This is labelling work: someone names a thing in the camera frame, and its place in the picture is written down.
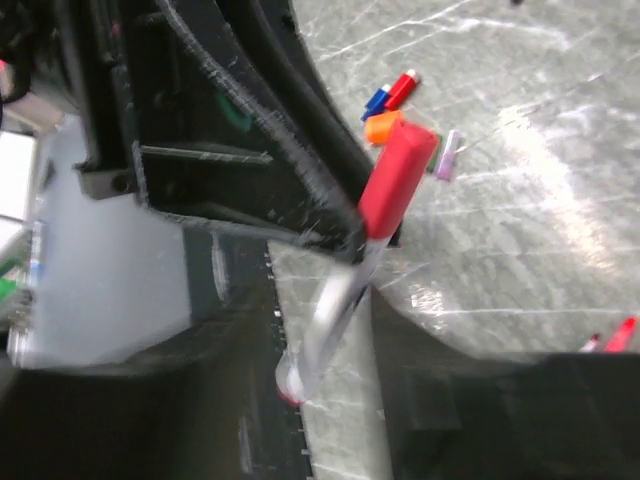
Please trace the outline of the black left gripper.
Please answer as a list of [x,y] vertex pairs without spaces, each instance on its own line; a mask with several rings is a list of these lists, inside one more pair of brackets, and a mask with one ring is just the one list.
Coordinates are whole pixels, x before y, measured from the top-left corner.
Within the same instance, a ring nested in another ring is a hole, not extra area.
[[83,191],[175,222],[358,255],[372,164],[287,1],[57,1]]

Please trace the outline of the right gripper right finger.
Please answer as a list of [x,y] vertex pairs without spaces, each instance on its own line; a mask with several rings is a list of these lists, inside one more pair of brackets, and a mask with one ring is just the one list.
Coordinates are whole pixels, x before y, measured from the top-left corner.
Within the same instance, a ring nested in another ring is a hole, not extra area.
[[397,479],[635,479],[639,358],[469,356],[371,295]]

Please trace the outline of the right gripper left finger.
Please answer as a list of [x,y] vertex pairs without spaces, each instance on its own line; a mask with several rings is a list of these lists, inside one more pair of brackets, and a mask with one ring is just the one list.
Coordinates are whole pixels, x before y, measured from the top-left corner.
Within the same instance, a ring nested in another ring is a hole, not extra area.
[[306,479],[299,412],[274,371],[286,339],[268,249],[238,244],[213,316],[120,365],[5,367],[5,479]]

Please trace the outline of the blue marker cap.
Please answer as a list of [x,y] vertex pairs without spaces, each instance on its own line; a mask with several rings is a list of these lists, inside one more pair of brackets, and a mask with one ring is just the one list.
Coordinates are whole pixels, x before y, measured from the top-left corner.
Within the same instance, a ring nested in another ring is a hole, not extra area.
[[379,115],[385,111],[385,104],[390,97],[391,86],[385,84],[380,87],[365,104],[361,121],[365,122],[369,117]]

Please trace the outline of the pink highlighter pen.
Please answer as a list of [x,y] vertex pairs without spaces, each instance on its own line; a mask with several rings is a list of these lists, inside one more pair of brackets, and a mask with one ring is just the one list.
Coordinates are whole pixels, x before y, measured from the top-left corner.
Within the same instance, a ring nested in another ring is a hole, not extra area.
[[634,317],[625,319],[616,329],[612,337],[606,342],[603,351],[606,353],[624,352],[632,340],[635,328],[636,319]]

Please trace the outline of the red marker cap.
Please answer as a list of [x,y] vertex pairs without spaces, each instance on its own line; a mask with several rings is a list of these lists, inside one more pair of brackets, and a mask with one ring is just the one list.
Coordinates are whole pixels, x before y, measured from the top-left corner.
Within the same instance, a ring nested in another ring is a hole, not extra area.
[[420,75],[415,69],[409,69],[398,77],[388,93],[385,102],[386,110],[397,110],[412,95],[420,82]]

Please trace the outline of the red capped white marker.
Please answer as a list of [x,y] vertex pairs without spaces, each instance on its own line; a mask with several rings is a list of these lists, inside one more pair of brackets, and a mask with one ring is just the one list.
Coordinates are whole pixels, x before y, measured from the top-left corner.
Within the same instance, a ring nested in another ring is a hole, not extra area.
[[358,258],[332,265],[299,347],[286,350],[275,370],[278,391],[292,405],[309,400],[321,383],[439,143],[435,133],[414,123],[392,126],[358,202],[364,224]]

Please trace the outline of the pink highlighter cap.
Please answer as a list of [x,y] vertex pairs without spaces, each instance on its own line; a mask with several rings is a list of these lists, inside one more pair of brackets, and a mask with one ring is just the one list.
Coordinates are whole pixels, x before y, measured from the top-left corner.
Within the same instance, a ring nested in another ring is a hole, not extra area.
[[458,130],[450,130],[441,141],[433,170],[437,179],[451,180],[460,140],[461,133]]

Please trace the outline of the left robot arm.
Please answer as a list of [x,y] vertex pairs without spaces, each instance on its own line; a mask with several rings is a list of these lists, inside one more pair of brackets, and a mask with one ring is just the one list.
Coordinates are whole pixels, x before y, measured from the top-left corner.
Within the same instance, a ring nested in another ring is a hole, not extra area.
[[3,107],[64,115],[36,183],[27,364],[90,365],[186,329],[267,241],[365,257],[372,166],[289,1],[5,1]]

